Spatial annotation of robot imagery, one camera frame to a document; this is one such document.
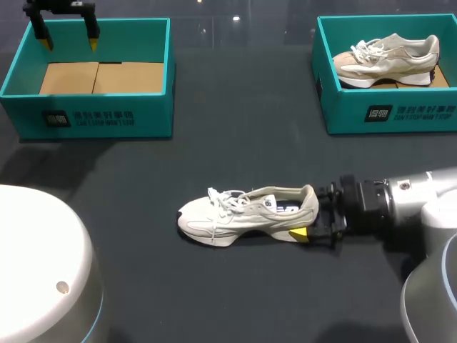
cardboard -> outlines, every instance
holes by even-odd
[[[100,64],[94,94],[161,93],[163,82],[163,63]]]
[[[97,62],[50,63],[40,94],[91,94],[98,67]]]
[[[422,86],[411,86],[408,84],[401,84],[399,82],[397,82],[397,86],[399,88],[424,88]],[[449,88],[448,82],[446,81],[446,78],[439,66],[435,67],[435,78],[431,82],[430,86],[425,88]]]
[[[374,86],[371,86],[370,89],[392,89],[392,88],[397,88],[397,85],[395,82],[389,82],[385,84],[375,84]]]

white shoelace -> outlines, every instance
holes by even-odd
[[[240,196],[233,197],[232,193],[239,193]],[[232,213],[243,213],[243,209],[241,207],[251,202],[249,198],[242,197],[244,194],[246,193],[243,191],[224,191],[219,193],[214,188],[208,188],[208,197],[214,206],[213,233],[211,235],[211,241],[214,240],[219,217],[224,218]]]
[[[351,50],[354,53],[354,57],[357,62],[363,63],[372,59],[379,59],[380,57],[386,56],[384,51],[384,45],[380,48],[374,47],[373,44],[379,41],[379,39],[373,39],[372,41],[359,41],[356,46],[351,46]]]

teal box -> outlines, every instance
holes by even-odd
[[[92,52],[83,20],[48,20],[47,51],[31,25],[0,91],[0,102],[21,139],[170,137],[175,59],[170,19],[99,19]],[[51,62],[164,63],[161,93],[39,94]]]
[[[342,89],[332,57],[350,51],[361,40],[393,33],[406,39],[435,34],[441,50],[438,65],[449,88]],[[453,14],[320,16],[311,65],[329,134],[457,131],[457,20]],[[367,120],[373,109],[382,109],[383,117]]]

sneaker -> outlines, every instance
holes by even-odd
[[[338,78],[345,84],[369,88],[379,80],[392,79],[402,84],[428,86],[438,63],[440,45],[434,35],[410,41],[392,34],[367,43],[360,41],[351,50],[333,58]]]
[[[215,247],[227,247],[251,230],[275,239],[299,242],[291,229],[312,224],[319,202],[313,187],[264,187],[245,193],[219,193],[208,188],[208,196],[193,200],[178,212],[178,226],[190,238]]]

shoe box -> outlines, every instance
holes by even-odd
[[[48,20],[53,51],[29,24],[0,91],[21,139],[170,137],[175,61],[170,20]]]
[[[440,40],[430,86],[396,82],[370,89],[340,85],[332,57],[359,41],[397,33]],[[311,57],[316,93],[329,134],[457,131],[457,19],[453,14],[320,16]]]

